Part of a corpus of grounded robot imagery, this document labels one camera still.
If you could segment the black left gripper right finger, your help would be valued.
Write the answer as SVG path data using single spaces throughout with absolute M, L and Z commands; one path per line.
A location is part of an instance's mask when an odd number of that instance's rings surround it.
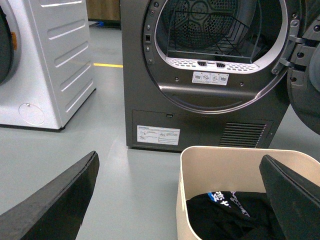
M 320 238 L 320 187 L 270 155 L 259 164 L 263 185 L 287 240 Z

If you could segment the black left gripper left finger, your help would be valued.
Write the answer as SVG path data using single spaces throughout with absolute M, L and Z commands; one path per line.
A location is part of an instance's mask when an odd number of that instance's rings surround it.
M 91 151 L 0 216 L 2 240 L 75 240 L 94 193 L 100 161 Z

